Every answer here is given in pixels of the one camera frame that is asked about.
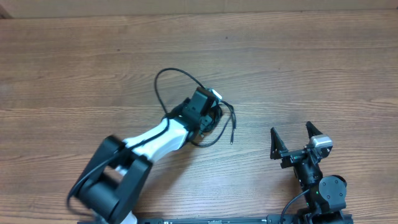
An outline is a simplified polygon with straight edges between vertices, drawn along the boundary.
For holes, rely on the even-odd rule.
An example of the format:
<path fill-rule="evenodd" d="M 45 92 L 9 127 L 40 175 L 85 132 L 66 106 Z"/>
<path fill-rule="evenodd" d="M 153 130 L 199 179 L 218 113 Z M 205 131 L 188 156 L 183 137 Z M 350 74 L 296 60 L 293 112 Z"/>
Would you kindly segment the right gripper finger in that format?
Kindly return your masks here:
<path fill-rule="evenodd" d="M 271 152 L 270 158 L 273 160 L 281 159 L 282 154 L 288 152 L 283 140 L 281 140 L 275 127 L 271 128 Z"/>
<path fill-rule="evenodd" d="M 308 138 L 311 139 L 313 136 L 318 136 L 318 135 L 322 135 L 322 132 L 319 131 L 313 124 L 311 121 L 307 121 L 306 124 L 306 129 L 307 129 L 307 133 L 308 133 Z"/>

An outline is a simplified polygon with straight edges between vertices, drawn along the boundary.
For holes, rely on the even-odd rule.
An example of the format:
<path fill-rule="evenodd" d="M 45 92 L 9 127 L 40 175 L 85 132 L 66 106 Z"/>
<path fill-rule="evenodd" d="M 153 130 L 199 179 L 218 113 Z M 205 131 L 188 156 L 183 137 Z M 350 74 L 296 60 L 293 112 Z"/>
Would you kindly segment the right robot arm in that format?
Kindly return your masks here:
<path fill-rule="evenodd" d="M 340 175 L 324 176 L 319 163 L 329 156 L 333 141 L 306 122 L 309 142 L 303 149 L 290 151 L 276 128 L 271 128 L 270 158 L 281 160 L 281 168 L 293 168 L 302 193 L 283 208 L 279 223 L 353 223 L 351 215 L 344 215 L 347 182 Z"/>

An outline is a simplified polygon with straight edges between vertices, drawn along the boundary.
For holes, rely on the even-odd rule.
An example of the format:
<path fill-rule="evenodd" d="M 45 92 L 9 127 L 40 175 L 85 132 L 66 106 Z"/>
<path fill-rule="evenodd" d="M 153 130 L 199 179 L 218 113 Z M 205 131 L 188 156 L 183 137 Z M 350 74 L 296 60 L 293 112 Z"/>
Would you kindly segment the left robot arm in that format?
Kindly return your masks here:
<path fill-rule="evenodd" d="M 137 223 L 132 210 L 154 163 L 211 131 L 222 116 L 221 100 L 215 90 L 198 87 L 151 130 L 123 140 L 106 137 L 67 197 L 94 211 L 95 223 Z"/>

